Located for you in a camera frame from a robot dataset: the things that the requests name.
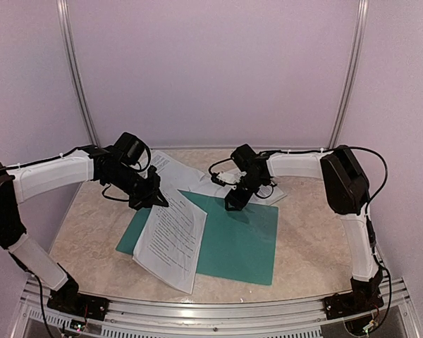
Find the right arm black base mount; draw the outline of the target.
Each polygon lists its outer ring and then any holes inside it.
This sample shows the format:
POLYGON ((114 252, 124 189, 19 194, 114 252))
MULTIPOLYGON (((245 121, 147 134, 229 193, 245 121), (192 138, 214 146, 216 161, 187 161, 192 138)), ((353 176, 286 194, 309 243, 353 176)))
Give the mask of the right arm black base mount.
POLYGON ((384 305, 379 289, 382 275, 377 273, 368 282, 350 279, 352 290, 342 294, 334 294, 323 299, 327 320, 357 315, 376 310, 384 305))

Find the paper sheets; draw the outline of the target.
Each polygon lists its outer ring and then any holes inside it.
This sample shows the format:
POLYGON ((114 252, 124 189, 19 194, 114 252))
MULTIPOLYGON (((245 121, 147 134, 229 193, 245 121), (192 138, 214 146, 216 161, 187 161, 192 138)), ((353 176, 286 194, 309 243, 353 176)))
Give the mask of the paper sheets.
POLYGON ((168 206, 152 207, 133 260, 170 287, 191 294, 207 212, 170 184, 161 193, 168 206))

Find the light green clipboard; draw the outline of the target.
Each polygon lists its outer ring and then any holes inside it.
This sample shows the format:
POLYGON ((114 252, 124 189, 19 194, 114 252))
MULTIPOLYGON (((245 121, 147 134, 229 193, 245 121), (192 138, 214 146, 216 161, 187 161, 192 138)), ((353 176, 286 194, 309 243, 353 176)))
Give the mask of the light green clipboard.
POLYGON ((284 192, 281 188, 274 187, 272 194, 267 199, 267 203, 269 205, 272 205, 272 204, 276 203, 277 201, 280 201, 281 199, 283 199, 286 196, 287 196, 287 193, 284 192))

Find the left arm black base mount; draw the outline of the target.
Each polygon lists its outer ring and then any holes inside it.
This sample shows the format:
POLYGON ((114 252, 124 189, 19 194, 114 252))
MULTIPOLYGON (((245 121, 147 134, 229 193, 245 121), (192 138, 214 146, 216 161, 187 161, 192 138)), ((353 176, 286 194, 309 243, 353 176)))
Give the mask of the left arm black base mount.
POLYGON ((104 321, 110 300, 80 293, 78 283, 72 276, 67 274, 67 278, 66 283, 59 290, 50 291, 48 308, 87 320, 104 321))

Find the printed paper sheet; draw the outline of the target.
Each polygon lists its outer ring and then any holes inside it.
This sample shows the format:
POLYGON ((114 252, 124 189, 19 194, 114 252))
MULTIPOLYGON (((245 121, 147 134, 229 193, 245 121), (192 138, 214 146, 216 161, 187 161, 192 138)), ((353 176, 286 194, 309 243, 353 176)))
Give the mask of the printed paper sheet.
MULTIPOLYGON (((223 199, 231 189, 235 189, 235 187, 229 185, 222 187, 221 185, 215 184, 211 181, 211 178, 208 175, 202 177, 198 184, 196 184, 193 188, 190 188, 190 192, 223 199)), ((267 199, 272 194, 273 189, 274 187, 261 186, 257 195, 254 194, 250 199, 250 203, 270 206, 267 203, 267 199)))
POLYGON ((152 154, 151 164, 157 169, 162 188, 173 187, 191 192, 206 176, 204 172, 187 166, 159 150, 152 154))

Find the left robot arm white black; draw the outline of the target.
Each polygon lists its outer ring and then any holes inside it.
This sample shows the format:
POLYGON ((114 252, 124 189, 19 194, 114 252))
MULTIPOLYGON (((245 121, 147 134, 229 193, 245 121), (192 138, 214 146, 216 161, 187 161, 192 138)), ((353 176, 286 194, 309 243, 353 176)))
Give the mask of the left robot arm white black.
POLYGON ((30 212, 44 197, 85 182, 121 190, 126 195, 122 201, 136 211, 167 207, 161 178, 151 162, 149 147, 124 132, 106 147, 90 144, 30 163, 0 163, 0 248, 45 284, 51 298, 69 313, 80 312, 85 299, 78 283, 30 236, 24 222, 32 219, 30 212))

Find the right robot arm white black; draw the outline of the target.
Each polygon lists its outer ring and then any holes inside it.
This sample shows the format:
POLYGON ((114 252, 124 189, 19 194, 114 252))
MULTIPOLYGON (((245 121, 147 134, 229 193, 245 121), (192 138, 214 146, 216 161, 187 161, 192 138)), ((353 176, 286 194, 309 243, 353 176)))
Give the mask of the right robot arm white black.
POLYGON ((326 200, 340 216, 352 255, 352 291, 347 307, 362 312, 374 300, 373 284, 378 269, 372 258, 372 241, 367 229, 369 181, 348 146, 334 150, 256 153, 248 144, 236 148, 230 159, 242 173, 232 182, 225 197, 227 211, 241 211, 262 186, 277 177, 311 177, 323 181, 326 200))

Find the dark teal folder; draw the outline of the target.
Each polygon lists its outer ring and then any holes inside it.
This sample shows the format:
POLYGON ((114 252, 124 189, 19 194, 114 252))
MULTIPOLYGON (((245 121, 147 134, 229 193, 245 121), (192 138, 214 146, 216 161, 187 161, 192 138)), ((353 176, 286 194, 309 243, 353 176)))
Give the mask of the dark teal folder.
MULTIPOLYGON (((222 198, 180 193, 207 212, 196 274, 270 285, 274 275, 278 209, 248 204, 242 211, 226 211, 222 198)), ((143 209, 135 214, 117 251, 133 258, 133 249, 150 211, 143 209)))

